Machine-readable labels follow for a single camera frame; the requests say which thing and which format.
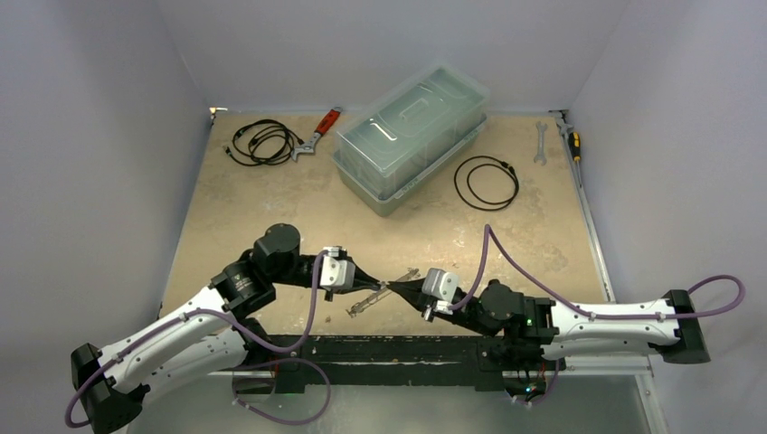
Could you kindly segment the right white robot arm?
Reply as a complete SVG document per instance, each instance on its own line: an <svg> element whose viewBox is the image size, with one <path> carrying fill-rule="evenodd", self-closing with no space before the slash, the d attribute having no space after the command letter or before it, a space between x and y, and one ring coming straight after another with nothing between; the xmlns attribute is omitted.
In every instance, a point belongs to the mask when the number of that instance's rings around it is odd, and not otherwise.
<svg viewBox="0 0 767 434"><path fill-rule="evenodd" d="M392 292L428 322L439 318L483 336L502 335L487 356L528 368L538 361L557 361L582 354L660 354L672 364L711 360L691 296L673 289L661 298L637 304L576 304L530 297L496 279L478 297L457 310L465 292L449 286L444 292L425 279L392 282Z"/></svg>

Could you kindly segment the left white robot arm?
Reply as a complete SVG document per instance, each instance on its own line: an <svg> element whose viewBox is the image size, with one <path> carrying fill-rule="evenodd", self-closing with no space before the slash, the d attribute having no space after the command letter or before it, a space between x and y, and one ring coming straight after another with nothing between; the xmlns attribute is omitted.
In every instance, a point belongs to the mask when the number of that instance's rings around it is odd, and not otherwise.
<svg viewBox="0 0 767 434"><path fill-rule="evenodd" d="M332 299L383 285L340 246L317 254L303 254L300 247L295 226L274 224L180 307L113 344L75 349L74 395L64 411L65 425L114 433L150 399L181 382L241 365L257 370L275 363L277 354L294 360L310 337L320 291ZM278 284L310 291L305 328L290 344L274 343L252 318L275 301Z"/></svg>

